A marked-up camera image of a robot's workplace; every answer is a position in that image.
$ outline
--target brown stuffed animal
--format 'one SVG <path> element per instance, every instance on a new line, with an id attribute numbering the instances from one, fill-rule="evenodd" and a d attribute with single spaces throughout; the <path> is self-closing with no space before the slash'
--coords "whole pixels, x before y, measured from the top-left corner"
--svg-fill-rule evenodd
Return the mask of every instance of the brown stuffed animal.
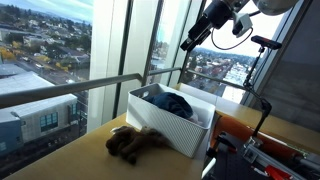
<path id="1" fill-rule="evenodd" d="M 115 134 L 106 142 L 109 153 L 118 153 L 131 164 L 137 161 L 136 152 L 146 146 L 164 146 L 168 140 L 157 130 L 143 127 L 140 132 L 132 127 L 122 126 L 114 130 Z"/>

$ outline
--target table surface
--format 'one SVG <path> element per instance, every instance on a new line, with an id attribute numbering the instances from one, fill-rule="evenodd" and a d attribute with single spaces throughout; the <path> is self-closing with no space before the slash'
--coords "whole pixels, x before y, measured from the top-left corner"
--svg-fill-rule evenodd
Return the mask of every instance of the table surface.
<path id="1" fill-rule="evenodd" d="M 242 124 L 255 128 L 261 118 L 261 111 L 233 103 L 217 97 L 216 113 L 231 116 Z M 281 118 L 269 115 L 260 128 L 260 132 L 299 147 L 312 153 L 320 154 L 320 133 L 304 128 Z"/>
<path id="2" fill-rule="evenodd" d="M 117 117 L 6 179 L 201 179 L 209 132 L 193 159 L 169 147 L 149 148 L 133 166 L 105 147 L 110 130 L 126 125 L 125 119 Z"/>

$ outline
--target handrail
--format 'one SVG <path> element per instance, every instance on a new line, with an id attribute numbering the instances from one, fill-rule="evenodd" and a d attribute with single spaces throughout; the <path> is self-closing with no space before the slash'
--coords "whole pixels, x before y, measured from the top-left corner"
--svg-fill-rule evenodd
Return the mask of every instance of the handrail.
<path id="1" fill-rule="evenodd" d="M 181 68 L 175 67 L 175 68 L 151 70 L 151 71 L 149 71 L 149 76 L 162 74 L 162 73 L 166 73 L 166 72 L 177 71 L 177 70 L 181 71 Z"/>
<path id="2" fill-rule="evenodd" d="M 86 82 L 76 82 L 72 84 L 56 85 L 51 87 L 44 87 L 38 89 L 31 89 L 26 91 L 12 92 L 0 95 L 0 109 L 11 106 L 16 106 L 24 103 L 39 101 L 55 96 L 65 95 L 68 93 L 75 93 L 87 89 L 93 89 L 101 86 L 121 83 L 137 79 L 142 81 L 142 76 L 139 73 L 120 75 L 109 78 L 89 80 Z"/>
<path id="3" fill-rule="evenodd" d="M 246 90 L 243 86 L 240 86 L 238 84 L 233 84 L 231 82 L 224 81 L 222 79 L 218 79 L 218 78 L 215 78 L 215 77 L 211 77 L 211 76 L 199 73 L 197 71 L 193 71 L 193 70 L 188 69 L 187 72 L 190 72 L 190 73 L 193 73 L 193 74 L 196 74 L 196 75 L 199 75 L 199 76 L 202 76 L 202 77 L 205 77 L 205 78 L 208 78 L 208 79 L 211 79 L 211 80 L 214 80 L 214 81 L 217 81 L 217 82 L 220 82 L 220 83 L 223 83 L 223 84 L 226 84 L 226 85 L 238 88 L 238 89 Z"/>

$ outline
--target white building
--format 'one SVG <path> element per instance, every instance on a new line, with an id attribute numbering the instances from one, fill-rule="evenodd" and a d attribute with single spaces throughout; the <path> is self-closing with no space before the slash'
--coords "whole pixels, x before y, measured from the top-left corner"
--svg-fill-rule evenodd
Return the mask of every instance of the white building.
<path id="1" fill-rule="evenodd" d="M 23 36 L 23 43 L 26 46 L 44 45 L 46 39 L 37 36 Z"/>
<path id="2" fill-rule="evenodd" d="M 0 94 L 53 86 L 33 72 L 0 79 Z M 76 121 L 71 94 L 0 109 L 0 156 Z"/>

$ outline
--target sky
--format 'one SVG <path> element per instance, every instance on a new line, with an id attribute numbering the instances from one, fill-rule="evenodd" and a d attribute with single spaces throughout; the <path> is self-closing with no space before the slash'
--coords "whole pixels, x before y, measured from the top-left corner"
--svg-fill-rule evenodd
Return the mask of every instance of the sky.
<path id="1" fill-rule="evenodd" d="M 93 1 L 94 0 L 0 0 L 2 4 L 13 4 L 20 8 L 32 9 L 41 12 L 50 12 L 55 15 L 65 17 L 74 21 L 82 22 L 85 20 L 92 24 L 93 18 Z M 165 41 L 170 44 L 176 20 L 178 16 L 181 16 L 178 12 L 181 3 L 185 3 L 185 0 L 165 0 L 164 9 L 162 11 L 162 17 L 159 24 L 158 40 Z M 242 13 L 252 13 L 258 10 L 252 1 L 241 10 Z M 268 39 L 272 39 L 273 34 L 278 27 L 278 24 L 282 18 L 282 15 L 278 16 L 266 16 L 264 14 L 258 14 L 251 18 L 253 23 L 252 35 L 259 35 Z M 214 30 L 214 41 L 220 47 L 231 47 L 239 43 L 246 37 L 244 34 L 240 38 L 236 38 L 232 34 L 233 22 L 228 21 L 220 30 Z M 211 49 L 214 51 L 221 50 L 215 48 L 211 42 L 211 38 L 208 37 L 201 45 L 201 47 Z M 249 56 L 257 56 L 260 45 L 253 43 L 250 38 L 240 46 L 228 50 L 222 51 L 225 53 L 242 54 Z"/>
<path id="2" fill-rule="evenodd" d="M 19 8 L 50 12 L 74 21 L 92 24 L 93 0 L 0 0 Z"/>
<path id="3" fill-rule="evenodd" d="M 162 18 L 159 25 L 158 31 L 158 39 L 166 41 L 170 44 L 170 40 L 172 39 L 172 31 L 174 30 L 176 16 L 178 15 L 177 9 L 181 7 L 181 3 L 185 3 L 184 0 L 165 0 L 164 9 L 162 11 Z M 240 11 L 240 13 L 252 13 L 257 11 L 257 7 L 254 5 L 252 1 L 249 1 L 247 5 Z M 259 35 L 268 39 L 272 39 L 275 30 L 277 29 L 279 22 L 281 21 L 283 15 L 278 16 L 267 16 L 262 13 L 251 17 L 251 21 L 253 23 L 253 35 Z M 213 39 L 215 44 L 220 47 L 228 48 L 238 44 L 242 41 L 248 34 L 244 34 L 240 38 L 236 38 L 232 34 L 233 21 L 228 21 L 221 29 L 214 30 Z M 211 37 L 209 36 L 200 46 L 209 50 L 224 52 L 224 53 L 234 53 L 248 56 L 257 56 L 260 45 L 255 44 L 250 40 L 246 40 L 243 44 L 238 47 L 223 51 L 215 48 L 212 44 Z"/>

